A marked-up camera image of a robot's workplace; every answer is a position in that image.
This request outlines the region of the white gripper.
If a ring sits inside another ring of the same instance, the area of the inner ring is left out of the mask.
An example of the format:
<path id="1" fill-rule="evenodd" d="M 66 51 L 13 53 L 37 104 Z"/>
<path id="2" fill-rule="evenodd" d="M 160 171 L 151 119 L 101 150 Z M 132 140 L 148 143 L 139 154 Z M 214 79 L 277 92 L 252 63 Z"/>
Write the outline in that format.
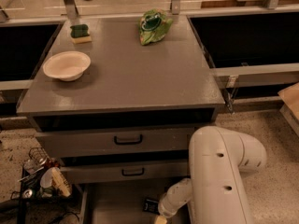
<path id="1" fill-rule="evenodd" d="M 158 203 L 158 211 L 160 216 L 155 218 L 154 224 L 167 224 L 166 218 L 173 217 L 178 210 L 179 200 L 164 194 Z"/>

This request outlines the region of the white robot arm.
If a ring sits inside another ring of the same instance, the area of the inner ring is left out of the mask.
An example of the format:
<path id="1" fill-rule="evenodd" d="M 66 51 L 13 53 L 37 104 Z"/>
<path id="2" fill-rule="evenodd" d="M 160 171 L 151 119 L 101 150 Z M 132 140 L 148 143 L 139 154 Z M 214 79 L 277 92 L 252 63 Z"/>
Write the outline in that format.
<path id="1" fill-rule="evenodd" d="M 168 224 L 184 205 L 192 224 L 253 224 L 241 174 L 260 171 L 266 160 L 263 144 L 249 134 L 198 129 L 189 144 L 190 176 L 162 196 L 154 224 Z"/>

